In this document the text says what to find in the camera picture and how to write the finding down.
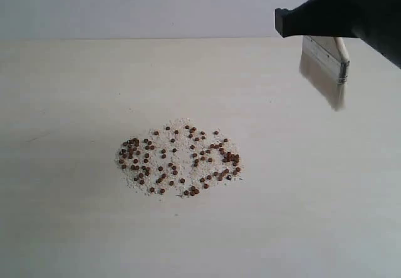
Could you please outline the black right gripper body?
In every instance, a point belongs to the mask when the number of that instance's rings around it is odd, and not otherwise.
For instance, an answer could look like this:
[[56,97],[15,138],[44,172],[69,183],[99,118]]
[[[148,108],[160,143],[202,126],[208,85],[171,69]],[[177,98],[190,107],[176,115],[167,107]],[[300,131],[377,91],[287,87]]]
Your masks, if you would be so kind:
[[329,0],[324,36],[359,38],[400,67],[400,0]]

